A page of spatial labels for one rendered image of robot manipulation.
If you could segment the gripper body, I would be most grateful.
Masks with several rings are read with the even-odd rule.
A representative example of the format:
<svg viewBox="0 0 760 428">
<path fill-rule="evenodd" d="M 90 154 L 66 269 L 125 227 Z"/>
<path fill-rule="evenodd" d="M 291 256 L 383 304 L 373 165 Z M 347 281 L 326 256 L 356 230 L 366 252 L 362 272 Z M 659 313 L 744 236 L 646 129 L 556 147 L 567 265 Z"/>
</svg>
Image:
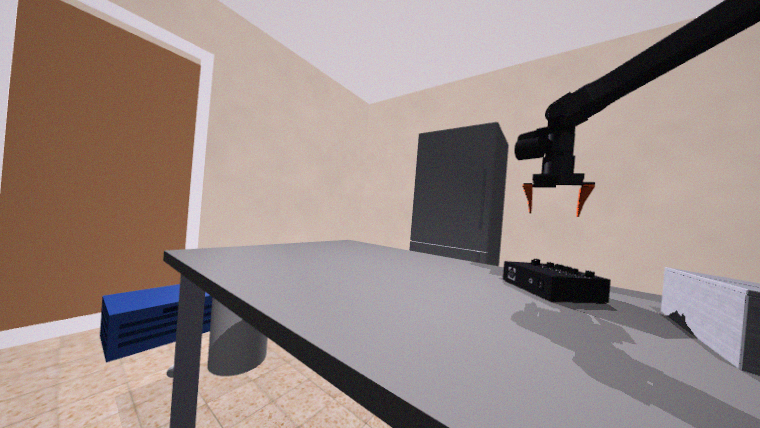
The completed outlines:
<svg viewBox="0 0 760 428">
<path fill-rule="evenodd" d="M 573 153 L 563 152 L 545 155 L 544 174 L 533 174 L 532 187 L 556 188 L 556 185 L 595 185 L 595 182 L 583 182 L 584 173 L 572 173 Z"/>
</svg>

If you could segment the black lighting desk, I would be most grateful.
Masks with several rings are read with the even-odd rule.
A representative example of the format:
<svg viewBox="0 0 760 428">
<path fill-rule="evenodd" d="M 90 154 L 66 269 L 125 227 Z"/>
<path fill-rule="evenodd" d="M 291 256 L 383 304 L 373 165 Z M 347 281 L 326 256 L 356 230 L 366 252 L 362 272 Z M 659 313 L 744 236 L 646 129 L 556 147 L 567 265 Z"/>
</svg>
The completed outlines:
<svg viewBox="0 0 760 428">
<path fill-rule="evenodd" d="M 548 301 L 609 303 L 610 279 L 595 272 L 540 263 L 504 261 L 503 280 L 545 298 Z"/>
</svg>

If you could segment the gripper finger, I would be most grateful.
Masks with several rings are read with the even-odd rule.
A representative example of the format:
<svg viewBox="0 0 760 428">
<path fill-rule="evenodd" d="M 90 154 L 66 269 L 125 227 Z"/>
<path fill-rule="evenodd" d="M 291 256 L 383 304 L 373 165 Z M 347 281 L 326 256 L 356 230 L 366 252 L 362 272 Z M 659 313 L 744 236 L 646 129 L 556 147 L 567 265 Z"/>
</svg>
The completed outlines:
<svg viewBox="0 0 760 428">
<path fill-rule="evenodd" d="M 532 188 L 532 193 L 531 193 L 531 188 Z M 531 211 L 532 211 L 532 194 L 533 194 L 532 184 L 523 184 L 523 189 L 525 191 L 525 194 L 526 194 L 526 197 L 527 197 L 527 200 L 528 200 L 529 213 L 531 214 Z"/>
<path fill-rule="evenodd" d="M 577 205 L 577 217 L 579 217 L 585 201 L 587 200 L 587 198 L 589 197 L 589 195 L 591 194 L 594 188 L 595 188 L 595 185 L 583 185 L 580 188 L 578 205 Z"/>
</svg>

